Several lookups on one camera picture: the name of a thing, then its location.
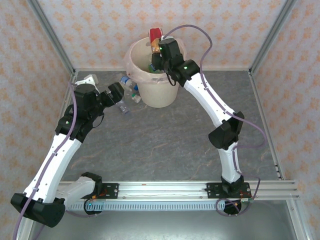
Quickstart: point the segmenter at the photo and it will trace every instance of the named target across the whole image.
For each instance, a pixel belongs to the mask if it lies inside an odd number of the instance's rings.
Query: black mounting plate
[[[119,193],[119,183],[102,183],[102,190],[97,197],[98,199],[117,199]],[[82,199],[90,199],[90,195],[84,196]]]
[[[206,184],[206,189],[208,199],[248,199],[252,198],[250,185],[248,182],[242,183],[241,187],[231,193],[228,194],[223,190],[223,184],[221,182],[208,182]]]

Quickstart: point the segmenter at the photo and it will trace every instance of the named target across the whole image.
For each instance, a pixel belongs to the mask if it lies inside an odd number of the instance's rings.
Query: red object
[[[152,43],[155,39],[161,39],[161,36],[162,36],[162,30],[160,27],[151,28],[149,30],[150,43]]]

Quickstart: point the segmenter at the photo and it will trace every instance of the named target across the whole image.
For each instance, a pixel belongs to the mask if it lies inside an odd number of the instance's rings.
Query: plastic bag
[[[179,38],[176,38],[175,40],[178,42],[183,58],[186,59],[187,51],[183,41]],[[134,82],[139,84],[168,83],[167,74],[149,72],[148,67],[151,64],[151,57],[152,52],[148,37],[134,42],[123,58],[126,74]]]

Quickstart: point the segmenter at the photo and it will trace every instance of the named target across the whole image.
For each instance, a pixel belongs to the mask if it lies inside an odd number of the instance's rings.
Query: wallpaper
[[[314,239],[320,236],[320,5],[299,0],[255,74],[287,179],[298,180]]]
[[[69,80],[26,0],[0,1],[0,233],[12,239],[22,193],[48,153]]]
[[[193,24],[213,41],[205,68],[248,69],[286,0],[39,0],[75,68],[123,68],[130,45]],[[200,62],[209,41],[188,28],[181,38],[188,58]]]

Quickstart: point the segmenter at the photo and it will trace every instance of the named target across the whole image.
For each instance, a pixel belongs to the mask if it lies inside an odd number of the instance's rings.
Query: cable
[[[19,217],[16,221],[16,224],[15,224],[15,227],[14,227],[14,231],[13,231],[13,236],[12,236],[12,239],[13,240],[17,240],[17,235],[18,235],[18,230],[19,230],[19,226],[20,226],[20,223],[21,223],[21,220],[26,212],[26,209],[27,207],[29,206],[31,200],[33,199],[33,197],[35,196],[36,192],[37,192],[37,189],[41,183],[41,180],[42,178],[44,177],[45,175],[45,172],[49,166],[49,164],[51,163],[52,159],[54,158],[54,156],[56,155],[56,153],[63,147],[63,145],[67,142],[67,140],[69,139],[70,135],[72,134],[73,130],[74,130],[74,127],[75,127],[75,124],[76,124],[76,119],[77,119],[77,103],[76,103],[76,96],[75,96],[75,93],[73,91],[73,88],[72,88],[72,85],[70,82],[68,82],[68,87],[69,89],[71,90],[71,96],[72,96],[72,100],[73,100],[73,105],[74,105],[74,111],[73,111],[73,118],[72,118],[72,124],[71,124],[71,127],[70,127],[70,130],[69,132],[67,133],[67,135],[65,136],[64,140],[60,143],[60,145],[53,151],[53,153],[51,154],[51,156],[49,157],[48,161],[46,162],[46,164],[44,165],[41,173],[40,173],[40,176],[34,186],[34,189],[31,193],[31,195],[29,196],[29,198],[27,199],[26,203],[24,204],[20,214],[19,214]]]
[[[215,101],[215,103],[216,103],[226,114],[228,114],[229,116],[231,116],[231,117],[234,118],[234,119],[237,119],[237,120],[239,120],[239,121],[242,121],[242,122],[244,122],[244,123],[247,123],[247,124],[253,126],[253,127],[256,128],[257,130],[259,130],[259,131],[262,133],[262,135],[263,135],[263,143],[261,143],[261,144],[259,144],[259,145],[237,145],[237,146],[235,146],[235,147],[232,149],[232,158],[233,158],[234,168],[235,168],[235,170],[236,170],[236,172],[237,172],[238,174],[244,176],[244,174],[242,174],[242,173],[238,170],[237,163],[236,163],[235,150],[236,150],[236,149],[257,149],[257,148],[260,148],[260,147],[262,147],[262,146],[264,146],[264,145],[266,144],[266,142],[267,142],[267,136],[266,136],[265,132],[264,132],[259,126],[255,125],[254,123],[252,123],[252,122],[250,122],[250,121],[248,121],[248,120],[245,120],[245,119],[243,119],[243,118],[240,118],[240,117],[235,116],[235,115],[233,115],[232,113],[228,112],[228,111],[224,108],[224,106],[222,106],[222,104],[215,98],[215,96],[213,95],[213,93],[212,93],[212,92],[210,91],[210,89],[208,88],[208,86],[207,86],[207,84],[206,84],[206,81],[205,81],[205,78],[204,78],[204,73],[203,73],[203,62],[204,62],[204,59],[205,59],[206,55],[207,55],[208,52],[211,50],[211,48],[212,48],[212,46],[213,46],[213,43],[212,43],[212,40],[211,40],[210,36],[209,36],[203,29],[201,29],[200,27],[195,26],[195,25],[185,24],[185,25],[177,26],[177,27],[175,27],[174,29],[172,29],[171,31],[169,31],[169,32],[163,37],[163,39],[165,39],[167,36],[169,36],[169,35],[170,35],[171,33],[173,33],[174,31],[176,31],[176,30],[178,30],[178,29],[181,29],[181,28],[187,28],[187,27],[189,27],[189,28],[194,28],[194,29],[199,30],[200,32],[202,32],[202,33],[208,38],[208,40],[209,40],[209,42],[210,42],[209,48],[204,52],[204,54],[202,55],[201,60],[200,60],[200,76],[201,76],[202,84],[203,84],[203,86],[206,88],[206,90],[207,90],[207,92],[209,93],[209,95],[211,96],[211,98]],[[254,200],[255,197],[256,197],[256,195],[257,195],[257,192],[258,192],[258,188],[259,188],[259,186],[260,186],[261,179],[260,179],[260,177],[258,177],[258,176],[251,176],[251,175],[246,175],[246,176],[248,176],[248,177],[254,177],[254,178],[257,178],[257,179],[258,179],[258,183],[257,183],[257,185],[256,185],[255,192],[254,192],[254,194],[253,194],[253,197],[251,198],[252,200]],[[230,203],[233,203],[233,202],[232,202],[231,200],[229,200],[229,199],[226,199],[226,198],[225,198],[224,200],[225,200],[225,201],[228,201],[228,202],[230,202]],[[219,199],[219,200],[216,201],[216,203],[215,203],[216,210],[217,210],[217,212],[218,212],[220,215],[226,216],[226,217],[244,214],[244,213],[245,213],[246,211],[248,211],[248,209],[250,208],[250,202],[249,202],[248,206],[245,208],[244,211],[239,212],[239,209],[236,208],[237,211],[238,211],[238,214],[236,214],[236,215],[228,215],[228,214],[224,214],[224,213],[222,213],[222,212],[220,212],[220,211],[218,210],[218,203],[219,203],[220,201],[222,201],[222,199]]]

